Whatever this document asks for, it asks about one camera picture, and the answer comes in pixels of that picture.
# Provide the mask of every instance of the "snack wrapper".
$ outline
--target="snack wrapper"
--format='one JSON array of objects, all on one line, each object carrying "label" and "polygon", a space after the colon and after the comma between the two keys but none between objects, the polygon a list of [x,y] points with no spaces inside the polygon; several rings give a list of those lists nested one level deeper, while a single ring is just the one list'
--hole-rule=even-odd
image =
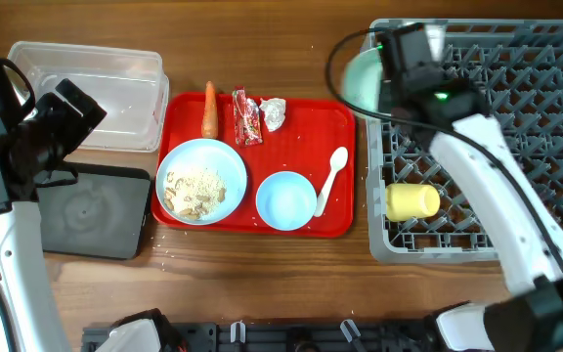
[{"label": "snack wrapper", "polygon": [[232,93],[234,100],[234,132],[236,144],[240,147],[262,143],[260,129],[260,109],[253,99],[246,98],[244,88],[237,88]]},{"label": "snack wrapper", "polygon": [[273,132],[282,127],[285,120],[285,100],[273,98],[265,101],[261,99],[260,110],[264,112],[264,123],[269,132]]}]

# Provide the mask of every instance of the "green light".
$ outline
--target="green light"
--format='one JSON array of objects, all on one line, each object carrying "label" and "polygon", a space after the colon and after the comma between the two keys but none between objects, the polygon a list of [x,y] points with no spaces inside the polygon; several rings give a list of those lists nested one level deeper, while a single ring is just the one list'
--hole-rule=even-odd
[{"label": "green light", "polygon": [[436,96],[436,98],[438,98],[438,100],[447,100],[449,98],[449,93],[442,93],[442,92],[438,92],[434,94]]}]

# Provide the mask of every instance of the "spoon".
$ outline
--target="spoon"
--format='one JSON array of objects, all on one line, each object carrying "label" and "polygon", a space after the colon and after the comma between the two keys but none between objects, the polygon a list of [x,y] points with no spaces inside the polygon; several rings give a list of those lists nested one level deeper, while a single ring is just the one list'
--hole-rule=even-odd
[{"label": "spoon", "polygon": [[331,171],[327,180],[323,185],[323,189],[317,198],[317,209],[314,212],[315,217],[320,217],[325,211],[325,205],[327,204],[327,199],[329,198],[329,192],[331,192],[331,185],[333,185],[333,179],[336,177],[338,171],[347,164],[347,159],[349,159],[349,151],[346,148],[340,147],[331,155],[331,160],[329,165],[331,166]]}]

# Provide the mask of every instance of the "orange carrot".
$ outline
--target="orange carrot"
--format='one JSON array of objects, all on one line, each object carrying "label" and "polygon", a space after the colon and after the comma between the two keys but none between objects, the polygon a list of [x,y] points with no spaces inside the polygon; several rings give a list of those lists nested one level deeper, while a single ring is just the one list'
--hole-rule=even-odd
[{"label": "orange carrot", "polygon": [[201,122],[201,136],[203,138],[216,138],[219,134],[219,118],[216,112],[216,89],[212,82],[205,85],[205,109]]}]

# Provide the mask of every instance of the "wooden table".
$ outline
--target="wooden table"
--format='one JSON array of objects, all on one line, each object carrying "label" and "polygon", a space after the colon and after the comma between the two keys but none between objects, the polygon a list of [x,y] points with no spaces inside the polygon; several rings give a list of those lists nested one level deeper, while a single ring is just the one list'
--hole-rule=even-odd
[{"label": "wooden table", "polygon": [[[158,52],[171,93],[207,80],[230,92],[329,98],[331,46],[377,18],[563,18],[563,2],[508,0],[0,1],[0,57],[17,41]],[[357,53],[352,45],[340,58]],[[160,308],[173,322],[230,323],[420,317],[472,299],[506,298],[497,263],[381,265],[368,251],[366,132],[358,128],[355,221],[335,240],[173,230],[151,223],[130,261],[46,254],[70,344],[82,329]],[[78,151],[69,160],[140,167],[156,154]]]}]

